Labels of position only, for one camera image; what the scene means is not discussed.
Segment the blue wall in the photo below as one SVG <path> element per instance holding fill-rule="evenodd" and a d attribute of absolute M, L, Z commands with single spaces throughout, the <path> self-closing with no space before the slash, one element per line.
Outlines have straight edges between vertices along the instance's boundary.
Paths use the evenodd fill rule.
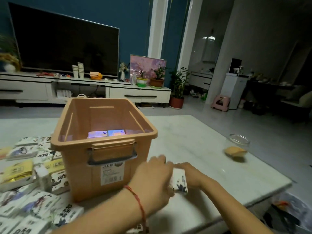
<path fill-rule="evenodd" d="M 167 60 L 165 86 L 170 86 L 169 71 L 177 68 L 190 0 L 169 0 L 161 58 Z"/>
<path fill-rule="evenodd" d="M 0 34 L 6 35 L 13 35 L 8 1 L 120 28 L 119 61 L 147 56 L 153 0 L 0 0 Z"/>

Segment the stack of paper cups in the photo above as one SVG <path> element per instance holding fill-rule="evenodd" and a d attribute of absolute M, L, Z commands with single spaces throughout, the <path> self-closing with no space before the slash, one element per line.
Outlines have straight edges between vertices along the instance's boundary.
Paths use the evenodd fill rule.
<path fill-rule="evenodd" d="M 74 73 L 74 78 L 79 78 L 79 71 L 78 71 L 77 65 L 73 65 L 73 73 Z"/>
<path fill-rule="evenodd" d="M 84 78 L 84 67 L 82 62 L 78 62 L 79 77 Z"/>

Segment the painting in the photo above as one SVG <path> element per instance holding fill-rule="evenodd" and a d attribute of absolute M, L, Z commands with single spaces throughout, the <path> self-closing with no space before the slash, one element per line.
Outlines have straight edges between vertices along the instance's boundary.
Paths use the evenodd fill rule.
<path fill-rule="evenodd" d="M 156 74 L 153 70 L 156 70 L 160 66 L 166 67 L 167 61 L 162 59 L 130 55 L 130 82 L 132 77 L 140 77 L 140 70 L 145 71 L 144 77 L 149 85 L 149 79 L 155 78 Z"/>

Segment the white refrigerator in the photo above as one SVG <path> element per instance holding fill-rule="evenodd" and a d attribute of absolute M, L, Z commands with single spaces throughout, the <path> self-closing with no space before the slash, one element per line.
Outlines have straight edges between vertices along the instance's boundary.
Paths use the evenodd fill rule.
<path fill-rule="evenodd" d="M 231 98 L 229 109 L 237 109 L 241 95 L 248 80 L 247 75 L 227 73 L 222 86 L 221 95 Z"/>

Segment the television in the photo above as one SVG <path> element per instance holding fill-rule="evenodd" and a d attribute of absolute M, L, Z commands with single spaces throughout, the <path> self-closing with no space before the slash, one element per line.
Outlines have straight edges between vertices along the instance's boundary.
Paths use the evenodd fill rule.
<path fill-rule="evenodd" d="M 11 22 L 24 69 L 118 76 L 119 28 L 9 3 Z"/>

